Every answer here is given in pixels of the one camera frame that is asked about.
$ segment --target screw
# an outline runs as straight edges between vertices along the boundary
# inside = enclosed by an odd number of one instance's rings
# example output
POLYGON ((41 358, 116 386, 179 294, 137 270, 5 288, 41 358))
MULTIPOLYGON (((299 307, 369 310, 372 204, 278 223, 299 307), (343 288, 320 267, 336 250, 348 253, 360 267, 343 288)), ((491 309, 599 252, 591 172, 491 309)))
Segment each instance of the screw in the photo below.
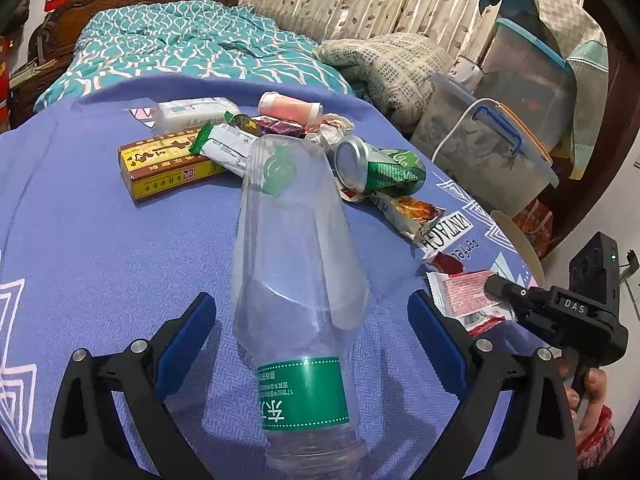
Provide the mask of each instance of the screw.
POLYGON ((478 339, 478 341, 476 341, 476 347, 481 352, 490 352, 494 349, 494 344, 488 339, 478 339))
POLYGON ((131 351, 134 354, 142 354, 146 350, 146 341, 144 339, 136 339, 131 343, 131 351))
POLYGON ((546 348, 538 348, 538 357, 543 361, 551 361, 551 358, 553 356, 551 355, 551 352, 546 348))
POLYGON ((78 350, 76 350, 75 352, 73 352, 73 354, 71 354, 71 358, 76 362, 79 363, 80 361, 82 361, 82 359, 84 359, 86 357, 86 350, 84 348, 79 348, 78 350))

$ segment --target finger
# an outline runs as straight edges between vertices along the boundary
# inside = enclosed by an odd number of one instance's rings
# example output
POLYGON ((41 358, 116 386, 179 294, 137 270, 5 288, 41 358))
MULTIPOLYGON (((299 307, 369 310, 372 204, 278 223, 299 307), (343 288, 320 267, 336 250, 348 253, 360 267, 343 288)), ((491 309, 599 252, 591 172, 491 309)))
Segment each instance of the finger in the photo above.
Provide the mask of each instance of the finger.
POLYGON ((574 409, 580 402, 580 396, 573 388, 565 385, 564 392, 566 393, 566 400, 569 402, 569 408, 574 409))
POLYGON ((558 367, 558 372, 560 373, 560 377, 562 377, 563 379, 567 377, 567 375, 569 374, 569 363, 567 362, 566 358, 564 357, 557 358, 556 366, 558 367))
POLYGON ((584 413, 584 419, 580 424, 581 433, 586 438, 589 436, 598 426, 600 420, 600 413, 604 406, 604 400, 607 396, 607 375, 602 370, 597 368, 590 368, 587 375, 584 378, 584 385, 587 391, 591 394, 591 400, 584 413))

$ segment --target table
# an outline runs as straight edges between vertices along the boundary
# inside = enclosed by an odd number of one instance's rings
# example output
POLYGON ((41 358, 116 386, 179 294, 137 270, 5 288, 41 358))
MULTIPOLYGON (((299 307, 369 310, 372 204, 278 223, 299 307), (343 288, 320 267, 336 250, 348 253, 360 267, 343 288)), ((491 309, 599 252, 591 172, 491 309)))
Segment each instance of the table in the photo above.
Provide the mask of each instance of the table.
MULTIPOLYGON (((121 351, 179 316, 201 290, 215 297, 218 320, 167 406, 217 479, 264 477, 257 385, 228 311, 241 182, 220 174, 135 205, 116 149, 150 136, 130 108, 224 96, 251 114, 271 90, 321 101, 379 148, 411 148, 375 108, 354 97, 175 74, 62 100, 0 137, 0 424, 41 478, 50 416, 72 351, 121 351)), ((427 182, 416 197, 447 214, 459 212, 472 226, 441 249, 453 252, 472 238, 479 247, 464 258, 465 270, 500 269, 528 285, 528 269, 490 216, 423 159, 427 182)), ((368 202, 344 211, 372 297, 352 357, 358 431, 369 449, 364 476, 409 478, 458 401, 444 392, 407 321, 409 295, 424 288, 409 242, 368 202)), ((504 325, 494 342, 522 352, 538 345, 504 325)), ((508 400, 508 393, 500 397, 470 472, 486 463, 508 400)), ((116 404, 136 456, 152 470, 122 396, 116 404)))

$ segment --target blue gripper pad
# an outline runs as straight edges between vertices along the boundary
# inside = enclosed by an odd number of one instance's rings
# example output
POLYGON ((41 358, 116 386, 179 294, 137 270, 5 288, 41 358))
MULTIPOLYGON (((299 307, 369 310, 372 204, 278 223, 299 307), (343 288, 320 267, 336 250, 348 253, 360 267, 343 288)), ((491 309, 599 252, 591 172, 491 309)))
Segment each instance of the blue gripper pad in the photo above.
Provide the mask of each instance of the blue gripper pad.
MULTIPOLYGON (((467 366, 462 352, 425 299, 414 292, 407 304, 409 323, 446 392, 462 400, 468 389, 467 366)), ((448 321, 459 323, 454 319, 448 321)))
POLYGON ((180 318, 180 328, 158 358, 154 385, 158 400, 164 400, 180 389, 216 322, 216 301, 209 294, 201 292, 190 309, 192 311, 186 319, 180 318))

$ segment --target green can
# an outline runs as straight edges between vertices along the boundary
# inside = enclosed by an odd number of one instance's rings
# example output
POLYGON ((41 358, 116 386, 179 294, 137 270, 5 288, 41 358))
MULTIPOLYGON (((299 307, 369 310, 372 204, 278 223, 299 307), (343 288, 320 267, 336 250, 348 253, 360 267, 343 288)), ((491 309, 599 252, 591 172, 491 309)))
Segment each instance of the green can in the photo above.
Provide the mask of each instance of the green can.
POLYGON ((410 150, 379 150, 354 135, 338 143, 334 165, 342 183, 363 194, 385 189, 392 196, 409 195, 426 177, 424 165, 410 150))
POLYGON ((416 153, 411 150, 380 151, 418 178, 418 180, 415 181, 407 181, 402 184, 396 184, 392 188, 387 188, 385 189, 386 194, 390 196, 409 196, 417 192, 424 185, 427 172, 424 169, 424 164, 420 160, 420 157, 416 153))

